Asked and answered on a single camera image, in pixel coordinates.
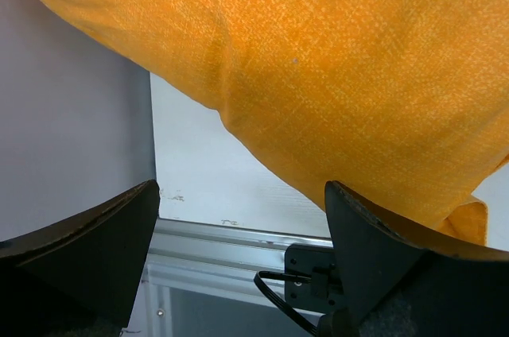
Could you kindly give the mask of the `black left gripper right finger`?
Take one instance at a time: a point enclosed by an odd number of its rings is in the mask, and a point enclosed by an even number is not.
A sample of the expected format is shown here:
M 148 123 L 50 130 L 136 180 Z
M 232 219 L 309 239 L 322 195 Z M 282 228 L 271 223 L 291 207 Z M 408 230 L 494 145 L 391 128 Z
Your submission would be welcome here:
M 505 336 L 508 254 L 397 215 L 338 182 L 324 189 L 344 307 L 327 336 Z

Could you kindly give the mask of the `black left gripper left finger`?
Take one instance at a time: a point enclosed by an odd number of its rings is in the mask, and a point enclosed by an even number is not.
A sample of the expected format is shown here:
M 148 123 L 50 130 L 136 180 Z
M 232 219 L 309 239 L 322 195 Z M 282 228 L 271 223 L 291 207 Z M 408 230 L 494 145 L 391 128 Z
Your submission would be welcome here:
M 160 203 L 155 180 L 1 243 L 3 336 L 119 336 Z

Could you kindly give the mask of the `orange pillowcase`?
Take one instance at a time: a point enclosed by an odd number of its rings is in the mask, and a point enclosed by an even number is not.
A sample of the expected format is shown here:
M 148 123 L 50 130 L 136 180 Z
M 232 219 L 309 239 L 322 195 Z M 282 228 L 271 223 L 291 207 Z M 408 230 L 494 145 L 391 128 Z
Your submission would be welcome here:
M 337 180 L 467 242 L 508 162 L 508 0 L 40 0 L 219 112 L 315 204 Z

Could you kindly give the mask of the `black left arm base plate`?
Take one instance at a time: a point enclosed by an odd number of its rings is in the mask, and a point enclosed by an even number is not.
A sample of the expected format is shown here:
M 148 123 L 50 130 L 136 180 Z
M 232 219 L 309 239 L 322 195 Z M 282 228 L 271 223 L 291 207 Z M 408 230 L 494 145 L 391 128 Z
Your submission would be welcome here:
M 293 308 L 328 314 L 346 306 L 336 257 L 331 247 L 293 244 L 285 252 L 285 300 Z

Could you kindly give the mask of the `aluminium front rail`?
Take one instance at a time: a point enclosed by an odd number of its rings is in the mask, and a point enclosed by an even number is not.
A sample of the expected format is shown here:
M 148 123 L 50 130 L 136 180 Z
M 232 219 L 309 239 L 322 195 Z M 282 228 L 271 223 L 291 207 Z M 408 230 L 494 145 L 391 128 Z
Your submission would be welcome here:
M 331 245 L 313 235 L 160 219 L 142 277 L 144 336 L 303 336 L 255 287 L 258 271 L 282 272 L 286 249 Z

